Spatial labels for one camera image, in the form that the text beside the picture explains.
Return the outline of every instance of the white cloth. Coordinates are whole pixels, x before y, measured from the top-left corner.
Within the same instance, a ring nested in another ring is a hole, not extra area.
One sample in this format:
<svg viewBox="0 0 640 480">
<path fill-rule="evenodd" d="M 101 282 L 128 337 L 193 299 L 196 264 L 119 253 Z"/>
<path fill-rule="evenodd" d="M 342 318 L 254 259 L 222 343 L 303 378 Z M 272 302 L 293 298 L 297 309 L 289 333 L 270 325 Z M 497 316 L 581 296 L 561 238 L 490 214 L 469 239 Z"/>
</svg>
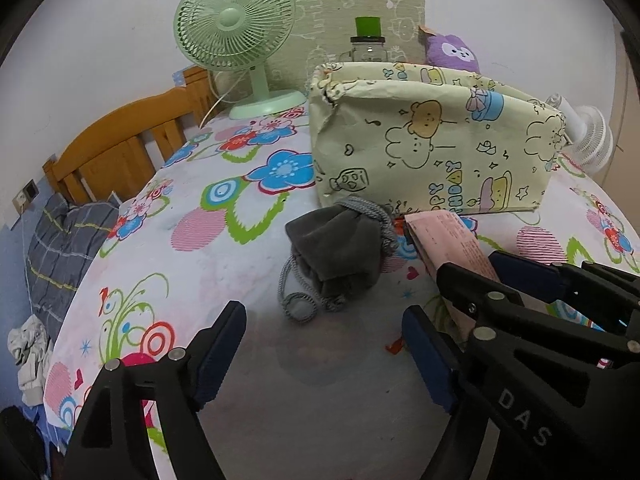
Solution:
<svg viewBox="0 0 640 480">
<path fill-rule="evenodd" d="M 31 317 L 20 328 L 9 330 L 7 348 L 14 356 L 18 370 L 18 387 L 27 406 L 42 404 L 44 383 L 49 371 L 53 341 L 40 320 Z"/>
</svg>

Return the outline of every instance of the pink heart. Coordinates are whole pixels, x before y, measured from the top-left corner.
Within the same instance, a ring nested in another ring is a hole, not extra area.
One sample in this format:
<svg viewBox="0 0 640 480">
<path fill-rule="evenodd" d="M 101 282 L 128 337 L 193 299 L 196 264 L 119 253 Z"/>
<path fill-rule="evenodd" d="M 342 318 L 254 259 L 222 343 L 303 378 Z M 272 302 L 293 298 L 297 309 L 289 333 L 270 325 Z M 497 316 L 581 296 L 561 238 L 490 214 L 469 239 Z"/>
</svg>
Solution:
<svg viewBox="0 0 640 480">
<path fill-rule="evenodd" d="M 402 269 L 405 263 L 406 260 L 400 258 L 400 256 L 389 256 L 382 260 L 380 272 L 395 272 L 396 270 Z"/>
<path fill-rule="evenodd" d="M 600 222 L 600 215 L 598 213 L 596 213 L 592 209 L 587 209 L 586 217 L 592 226 L 594 226 L 601 233 L 604 233 L 604 229 L 602 228 L 602 222 Z"/>
<path fill-rule="evenodd" d="M 188 212 L 171 234 L 171 247 L 176 251 L 196 251 L 206 247 L 225 230 L 226 209 L 205 211 L 196 208 Z"/>
<path fill-rule="evenodd" d="M 77 390 L 84 383 L 84 379 L 82 378 L 82 370 L 78 368 L 76 370 L 76 382 L 74 383 L 74 390 Z"/>
<path fill-rule="evenodd" d="M 409 267 L 409 272 L 406 274 L 406 278 L 408 280 L 414 280 L 418 277 L 418 271 L 415 270 L 415 267 Z"/>
<path fill-rule="evenodd" d="M 556 237 L 542 227 L 520 229 L 516 235 L 516 247 L 520 256 L 540 264 L 566 262 L 566 254 Z"/>
<path fill-rule="evenodd" d="M 65 365 L 56 362 L 49 369 L 49 377 L 44 388 L 44 400 L 57 413 L 62 401 L 65 397 L 71 396 L 71 393 L 71 374 Z"/>
</svg>

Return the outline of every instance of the blue gripper pad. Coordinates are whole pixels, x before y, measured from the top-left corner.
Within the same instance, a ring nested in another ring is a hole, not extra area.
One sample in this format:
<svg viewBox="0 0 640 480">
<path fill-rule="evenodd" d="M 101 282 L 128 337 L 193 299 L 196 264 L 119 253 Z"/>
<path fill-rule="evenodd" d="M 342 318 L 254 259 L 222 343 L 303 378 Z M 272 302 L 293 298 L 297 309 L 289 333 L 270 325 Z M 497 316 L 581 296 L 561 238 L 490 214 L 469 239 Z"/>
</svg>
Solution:
<svg viewBox="0 0 640 480">
<path fill-rule="evenodd" d="M 426 384 L 431 400 L 452 413 L 458 404 L 454 386 L 462 351 L 449 335 L 438 332 L 418 305 L 402 314 L 402 338 Z"/>
<path fill-rule="evenodd" d="M 229 301 L 213 326 L 198 332 L 189 345 L 188 350 L 193 350 L 194 356 L 203 356 L 188 364 L 191 398 L 200 409 L 218 394 L 245 329 L 244 305 Z"/>
<path fill-rule="evenodd" d="M 553 266 L 539 264 L 515 254 L 494 251 L 489 261 L 500 281 L 545 303 L 564 298 L 565 285 Z"/>
</svg>

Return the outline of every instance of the gray plaid pillow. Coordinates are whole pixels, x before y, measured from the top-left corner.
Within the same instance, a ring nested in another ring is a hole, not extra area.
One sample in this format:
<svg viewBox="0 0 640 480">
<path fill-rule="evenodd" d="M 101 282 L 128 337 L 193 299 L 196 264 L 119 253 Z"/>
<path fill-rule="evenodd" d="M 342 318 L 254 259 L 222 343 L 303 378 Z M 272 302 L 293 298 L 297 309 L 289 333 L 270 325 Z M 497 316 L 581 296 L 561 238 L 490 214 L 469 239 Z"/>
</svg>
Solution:
<svg viewBox="0 0 640 480">
<path fill-rule="evenodd" d="M 33 311 L 53 341 L 94 256 L 118 219 L 115 200 L 70 206 L 54 194 L 44 207 L 27 252 Z"/>
</svg>

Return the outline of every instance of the red heart print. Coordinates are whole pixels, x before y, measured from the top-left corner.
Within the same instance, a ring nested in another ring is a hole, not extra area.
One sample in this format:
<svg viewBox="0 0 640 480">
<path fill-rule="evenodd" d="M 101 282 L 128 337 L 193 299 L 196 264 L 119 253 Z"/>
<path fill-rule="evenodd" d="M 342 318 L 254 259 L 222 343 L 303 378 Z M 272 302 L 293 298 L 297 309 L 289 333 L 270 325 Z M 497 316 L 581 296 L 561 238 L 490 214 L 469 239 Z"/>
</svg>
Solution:
<svg viewBox="0 0 640 480">
<path fill-rule="evenodd" d="M 80 368 L 76 370 L 76 382 L 74 383 L 74 390 L 77 390 L 84 383 L 84 379 L 82 378 L 82 371 Z"/>
<path fill-rule="evenodd" d="M 393 355 L 398 355 L 402 350 L 402 346 L 404 346 L 404 338 L 399 338 L 393 341 L 391 345 L 385 345 L 385 349 L 387 352 Z"/>
<path fill-rule="evenodd" d="M 418 271 L 415 270 L 415 267 L 409 267 L 409 272 L 406 274 L 406 278 L 408 280 L 414 280 L 418 277 Z"/>
</svg>

